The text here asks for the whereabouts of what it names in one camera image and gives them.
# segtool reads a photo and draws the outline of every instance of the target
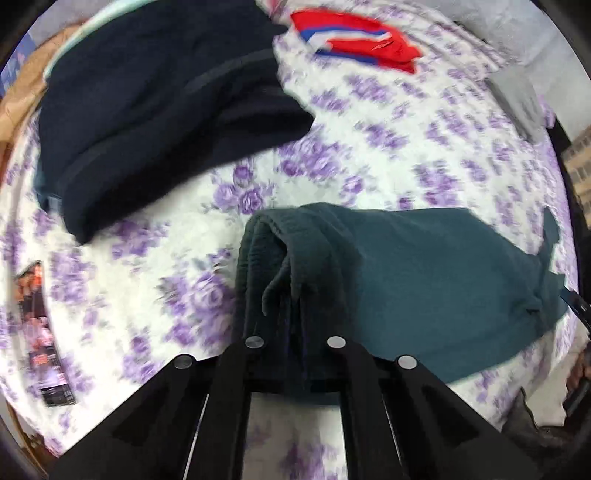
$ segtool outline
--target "floral bedsheet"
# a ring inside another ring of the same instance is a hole
[[[283,12],[311,5],[290,2]],[[561,227],[553,269],[577,287],[569,211],[548,138],[535,148],[487,91],[505,64],[486,44],[416,4],[341,0],[324,5],[391,22],[424,56],[409,75],[316,57],[293,29],[275,39],[285,88],[314,112],[302,140],[188,180],[165,198],[76,245],[33,193],[40,145],[33,117],[0,190],[0,386],[60,454],[181,352],[197,359],[229,339],[243,229],[262,208],[330,202],[356,209],[468,207],[535,252],[541,212]],[[47,408],[27,372],[12,281],[34,260],[77,403]],[[568,351],[575,319],[507,363],[452,388],[499,426],[515,393],[545,378]],[[273,396],[252,402],[244,478],[346,476],[338,407]]]

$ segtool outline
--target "purple flower pattern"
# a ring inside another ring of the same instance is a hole
[[[147,218],[120,220],[107,232],[107,238],[114,239],[113,260],[146,257],[150,249],[158,247],[161,239],[168,237],[168,227],[168,223],[152,224]]]
[[[534,178],[533,166],[524,160],[521,162],[521,167],[522,167],[521,183],[522,183],[523,188],[526,192],[531,192],[532,185],[534,185],[536,188],[538,187],[538,182]]]
[[[468,171],[470,180],[472,182],[482,184],[488,180],[486,170],[482,168],[477,162],[464,158],[461,160],[460,164]]]
[[[458,137],[462,137],[465,140],[468,139],[468,125],[459,117],[459,115],[454,112],[453,110],[443,110],[440,109],[437,111],[437,116],[443,120],[446,124],[447,130],[457,135]]]
[[[556,121],[554,110],[552,110],[552,107],[546,102],[542,95],[538,95],[538,101],[544,115],[544,126],[546,128],[553,128]]]
[[[297,73],[288,67],[285,62],[280,61],[277,67],[277,78],[279,78],[282,85],[285,85],[289,81],[297,78]]]
[[[475,386],[479,390],[476,396],[476,401],[478,403],[486,402],[489,394],[489,388],[498,378],[499,373],[496,370],[484,370],[483,372],[480,372],[480,378],[475,382]]]
[[[342,161],[349,157],[349,151],[339,142],[327,142],[324,127],[312,127],[301,140],[277,149],[282,160],[275,170],[288,177],[306,176],[314,182],[325,182],[343,171]]]
[[[449,168],[444,160],[436,160],[431,165],[424,163],[414,167],[414,173],[418,184],[423,188],[423,198],[431,207],[453,207],[459,201],[457,193],[460,184],[449,173]]]
[[[243,160],[234,166],[231,183],[215,174],[212,176],[212,182],[217,187],[211,208],[239,215],[252,215],[266,207],[275,189],[275,184],[257,182],[251,159]]]
[[[283,36],[273,38],[273,46],[277,50],[290,51],[291,47]]]
[[[229,318],[234,310],[234,292],[223,275],[232,261],[232,254],[221,249],[205,260],[193,260],[199,272],[189,279],[189,262],[179,259],[175,272],[160,279],[158,291],[163,312],[173,318],[173,325],[164,337],[182,346],[199,344],[217,352],[223,349],[230,335]]]
[[[392,110],[392,121],[400,120],[401,118],[403,118],[407,114],[409,106],[410,102],[403,102],[395,106]]]
[[[22,221],[11,220],[7,223],[2,242],[2,258],[8,263],[13,273],[18,270],[24,241],[22,239]]]
[[[271,438],[271,422],[262,427],[260,424],[248,426],[248,433],[246,434],[245,450],[258,448],[267,443]]]
[[[451,87],[443,89],[441,93],[441,98],[443,98],[451,106],[458,104],[458,99],[454,95],[453,89]]]
[[[521,197],[521,192],[517,190],[513,185],[509,185],[507,187],[507,191],[509,191],[509,196],[511,200],[517,203],[523,202],[523,198]]]
[[[376,179],[369,174],[369,166],[359,169],[355,174],[346,176],[340,190],[342,205],[351,207],[355,205],[357,195],[361,192],[374,192]]]
[[[533,207],[529,207],[525,213],[525,216],[527,217],[527,221],[530,225],[531,232],[534,235],[541,237],[542,236],[541,215],[538,214],[536,209],[534,209]]]
[[[402,88],[402,91],[408,96],[415,97],[420,100],[428,97],[428,95],[423,92],[423,90],[410,82],[401,82],[400,87]]]
[[[140,332],[131,329],[131,333],[129,349],[123,355],[121,376],[134,384],[143,385],[164,366],[164,362],[156,361],[152,357],[150,333],[147,328]]]
[[[45,438],[44,443],[47,449],[56,457],[60,457],[61,454],[64,453],[64,446],[62,445],[61,441],[59,441],[57,438]]]
[[[379,83],[375,76],[347,75],[344,80],[352,87],[351,94],[360,100],[383,104],[390,103],[392,100],[391,90]]]
[[[476,89],[475,89],[473,86],[471,86],[471,85],[468,85],[468,86],[466,87],[466,91],[467,91],[467,92],[468,92],[470,95],[472,95],[472,96],[473,96],[473,97],[474,97],[476,100],[478,100],[478,101],[482,101],[482,100],[484,100],[484,95],[482,94],[482,92],[480,92],[480,91],[476,90]]]
[[[408,144],[407,135],[398,135],[396,131],[388,129],[385,124],[359,122],[355,125],[355,129],[367,134],[366,141],[370,147],[381,148],[392,158],[396,157],[397,152]]]
[[[432,68],[431,61],[431,58],[425,59],[424,57],[415,61],[419,83],[425,83],[429,78],[437,76],[437,70]]]
[[[464,115],[464,118],[472,123],[474,130],[476,130],[478,133],[482,133],[486,129],[486,127],[482,123],[480,123],[473,115]]]
[[[65,435],[70,430],[70,424],[72,423],[72,417],[69,411],[62,412],[58,417],[57,424],[61,428],[61,434]]]
[[[377,18],[388,19],[388,18],[404,18],[407,12],[400,8],[398,5],[382,5],[378,8]]]
[[[451,53],[452,55],[454,55],[456,57],[460,57],[462,55],[462,51],[460,49],[459,42],[446,43],[446,45],[444,46],[444,48],[449,53]]]
[[[491,128],[505,128],[511,121],[505,115],[496,115],[493,110],[488,113],[488,124]]]
[[[25,388],[25,392],[31,398],[41,398],[41,394],[39,393],[39,389],[37,388],[37,375],[35,374],[32,368],[27,368],[25,370],[25,384],[27,385]]]
[[[494,397],[492,404],[497,410],[497,421],[502,420],[505,417],[506,412],[508,412],[513,405],[518,391],[519,386],[517,385],[515,378],[510,378],[507,384],[504,385],[500,392]]]
[[[317,67],[321,68],[322,70],[329,69],[335,65],[335,62],[338,61],[335,57],[326,57],[324,55],[318,55],[316,53],[310,54],[307,56],[310,63],[313,63]]]
[[[495,195],[495,207],[501,224],[505,226],[514,226],[515,218],[513,215],[513,204],[501,195]]]
[[[44,210],[38,208],[33,213],[33,223],[35,223],[35,231],[33,235],[36,238],[43,238],[55,226],[56,219],[48,215]]]
[[[492,151],[495,155],[497,162],[502,162],[509,165],[511,171],[515,172],[515,166],[513,165],[513,156],[515,148],[509,144],[503,145],[503,142],[499,139],[492,141]]]
[[[6,307],[0,307],[0,350],[6,350],[10,346],[10,337],[16,332],[14,315]]]
[[[401,195],[398,198],[398,210],[412,210],[413,206],[413,197],[410,192],[407,192],[404,195]]]
[[[440,133],[439,124],[437,122],[431,122],[429,124],[427,130],[425,131],[425,137],[445,147],[449,146],[449,139]]]
[[[447,75],[455,80],[462,80],[466,76],[460,69],[449,69]]]
[[[480,68],[474,61],[466,62],[465,68],[468,72],[470,72],[470,75],[472,75],[473,77],[476,77],[480,74]]]
[[[474,80],[474,84],[483,92],[487,92],[488,91],[488,87],[486,86],[486,83],[484,80]]]
[[[430,24],[424,33],[426,36],[431,37],[435,40],[441,40],[441,38],[443,36],[442,32],[441,32],[441,28],[436,23]]]
[[[294,439],[281,461],[281,470],[290,480],[339,480],[337,472],[327,471],[324,466],[326,460],[335,456],[336,451],[330,445]]]
[[[93,339],[93,329],[103,329],[109,323],[101,315],[101,310],[107,306],[107,302],[103,295],[98,295],[86,307],[86,311],[82,318],[83,334],[80,338],[81,342],[91,342]]]
[[[312,95],[312,105],[316,105],[318,108],[328,110],[330,112],[337,112],[338,114],[344,113],[351,104],[347,99],[339,98],[336,94],[336,89],[325,90],[319,95]]]
[[[503,171],[501,167],[494,161],[492,155],[487,156],[486,161],[491,166],[492,170],[495,172],[497,176],[502,175]]]
[[[85,304],[88,295],[87,281],[93,272],[94,265],[82,260],[82,251],[78,247],[66,247],[62,251],[52,252],[51,298],[69,307]]]
[[[6,172],[6,177],[4,180],[6,182],[6,185],[12,187],[12,184],[14,180],[17,178],[17,175],[19,175],[20,171],[21,167],[19,165],[12,164],[12,166]]]
[[[64,372],[72,391],[76,396],[87,395],[95,387],[95,378],[88,375],[82,369],[82,366],[74,358],[74,353],[70,352],[61,359]]]

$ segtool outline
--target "metal bolt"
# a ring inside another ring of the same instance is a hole
[[[343,337],[337,336],[330,337],[326,343],[328,343],[329,347],[331,348],[343,348],[345,345],[347,345],[347,342]]]
[[[405,370],[412,370],[417,366],[417,360],[413,356],[403,355],[398,359],[398,365]]]
[[[261,337],[255,335],[248,337],[244,343],[248,348],[260,348],[265,344],[265,341]]]
[[[179,370],[185,370],[193,364],[193,358],[191,355],[179,355],[174,359],[174,366]]]

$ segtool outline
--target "red cloth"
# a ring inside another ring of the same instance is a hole
[[[291,14],[291,20],[302,37],[308,41],[314,33],[331,33],[326,40],[323,54],[345,54],[365,63],[415,73],[413,60],[422,57],[417,47],[409,45],[401,32],[391,26],[345,12],[334,12],[323,8],[307,8]],[[359,33],[368,38],[350,39],[340,34]],[[377,38],[389,34],[387,39]]]

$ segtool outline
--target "teal towel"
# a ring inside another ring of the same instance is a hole
[[[271,209],[246,225],[235,335],[276,336],[282,296],[299,305],[301,355],[341,335],[374,356],[409,354],[445,382],[509,360],[554,327],[566,304],[551,273],[558,226],[528,255],[467,209]]]

